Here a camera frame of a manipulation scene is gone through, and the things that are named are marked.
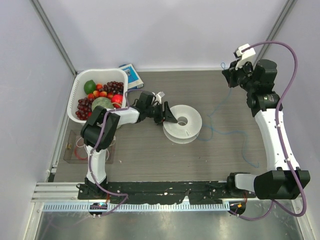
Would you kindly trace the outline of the white cable spool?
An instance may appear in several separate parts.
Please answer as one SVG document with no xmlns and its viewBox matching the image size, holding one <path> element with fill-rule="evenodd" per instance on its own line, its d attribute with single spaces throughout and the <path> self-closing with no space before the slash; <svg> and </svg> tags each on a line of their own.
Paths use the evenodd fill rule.
<svg viewBox="0 0 320 240">
<path fill-rule="evenodd" d="M 165 136 L 176 144 L 193 142 L 202 128 L 202 117 L 193 107 L 188 105 L 175 105 L 170 108 L 177 123 L 165 121 L 163 132 Z"/>
</svg>

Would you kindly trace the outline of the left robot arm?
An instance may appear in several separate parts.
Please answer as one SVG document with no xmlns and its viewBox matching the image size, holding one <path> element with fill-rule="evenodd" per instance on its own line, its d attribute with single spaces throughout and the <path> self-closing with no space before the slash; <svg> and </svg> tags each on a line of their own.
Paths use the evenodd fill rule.
<svg viewBox="0 0 320 240">
<path fill-rule="evenodd" d="M 84 183 L 77 185 L 78 199 L 100 200 L 111 194 L 107 190 L 106 156 L 118 126 L 140 123 L 146 118 L 153 119 L 157 125 L 178 122 L 168 102 L 161 101 L 163 96 L 163 92 L 142 91 L 133 105 L 113 109 L 97 106 L 93 110 L 80 131 L 88 155 L 88 170 Z"/>
</svg>

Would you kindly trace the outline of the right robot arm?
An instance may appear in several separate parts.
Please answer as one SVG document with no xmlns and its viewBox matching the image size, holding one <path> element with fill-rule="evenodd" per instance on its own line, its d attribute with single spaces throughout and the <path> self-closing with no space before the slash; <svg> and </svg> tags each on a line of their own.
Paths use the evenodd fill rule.
<svg viewBox="0 0 320 240">
<path fill-rule="evenodd" d="M 283 111 L 276 109 L 280 96 L 273 90 L 277 64 L 262 59 L 253 66 L 237 61 L 222 71 L 228 86 L 246 91 L 247 105 L 261 132 L 267 159 L 267 171 L 261 175 L 232 172 L 227 178 L 226 193 L 233 198 L 244 190 L 260 200 L 294 200 L 300 195 L 298 185 L 306 187 L 310 173 L 302 170 L 291 150 L 283 123 Z"/>
</svg>

